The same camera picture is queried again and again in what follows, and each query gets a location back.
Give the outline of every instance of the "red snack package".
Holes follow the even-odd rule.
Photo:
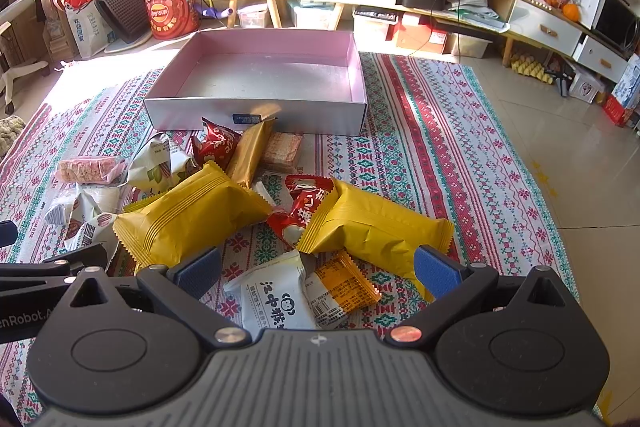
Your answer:
[[[324,197],[334,189],[334,183],[321,176],[290,174],[284,184],[293,198],[289,214],[276,211],[267,218],[273,232],[291,247],[302,237],[306,226]]]
[[[206,133],[204,141],[201,142],[195,136],[191,137],[193,157],[200,167],[209,160],[213,160],[218,167],[225,170],[241,136],[231,129],[210,122],[206,118],[202,119],[202,124]]]

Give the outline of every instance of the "open box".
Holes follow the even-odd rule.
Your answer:
[[[201,30],[145,97],[158,130],[235,130],[276,116],[275,130],[356,136],[367,93],[353,34],[324,30]]]

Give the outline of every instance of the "microwave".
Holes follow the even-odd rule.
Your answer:
[[[580,9],[580,24],[630,58],[640,41],[640,19],[623,0],[570,0]]]

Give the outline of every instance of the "black label sticker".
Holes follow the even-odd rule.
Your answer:
[[[253,125],[262,121],[259,114],[234,114],[232,116],[235,124]]]

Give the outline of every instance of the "lay's bucket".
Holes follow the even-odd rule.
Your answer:
[[[156,39],[175,39],[198,29],[196,0],[145,0],[151,31]]]

